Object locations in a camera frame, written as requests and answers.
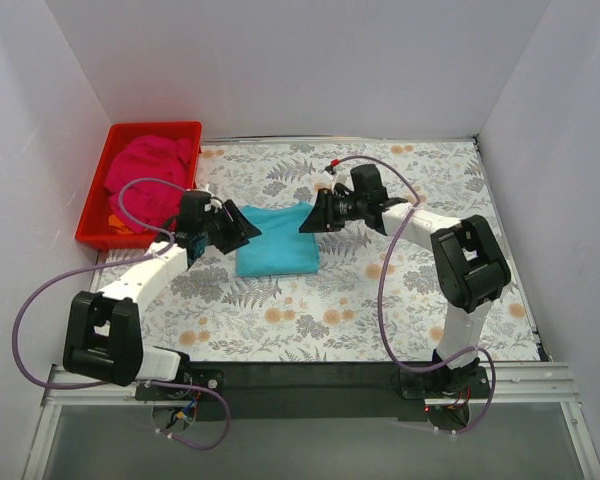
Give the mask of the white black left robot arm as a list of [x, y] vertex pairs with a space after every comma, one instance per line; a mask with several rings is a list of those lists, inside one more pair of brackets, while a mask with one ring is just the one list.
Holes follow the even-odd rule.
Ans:
[[81, 292], [71, 303], [63, 352], [65, 370], [107, 383], [128, 386], [158, 381], [173, 400], [193, 386], [182, 368], [188, 356], [144, 344], [141, 319], [173, 280], [214, 247], [231, 253], [261, 234], [231, 200], [206, 191], [187, 191], [179, 213], [156, 229], [144, 258], [95, 293]]

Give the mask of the turquoise t shirt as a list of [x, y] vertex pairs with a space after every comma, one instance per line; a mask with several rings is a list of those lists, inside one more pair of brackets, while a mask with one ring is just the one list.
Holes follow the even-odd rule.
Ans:
[[281, 209], [245, 206], [241, 213], [261, 234], [236, 253], [236, 275], [256, 278], [317, 273], [319, 249], [313, 234], [300, 233], [312, 207], [307, 203]]

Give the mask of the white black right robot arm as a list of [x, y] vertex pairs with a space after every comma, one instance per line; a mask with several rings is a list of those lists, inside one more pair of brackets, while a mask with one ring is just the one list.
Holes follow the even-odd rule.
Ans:
[[353, 168], [352, 185], [333, 182], [317, 193], [302, 233], [338, 232], [350, 221], [430, 251], [447, 301], [443, 335], [430, 363], [400, 369], [403, 389], [455, 397], [479, 375], [479, 342], [486, 316], [511, 281], [511, 271], [488, 221], [479, 215], [445, 217], [420, 209], [416, 199], [392, 197], [372, 161]]

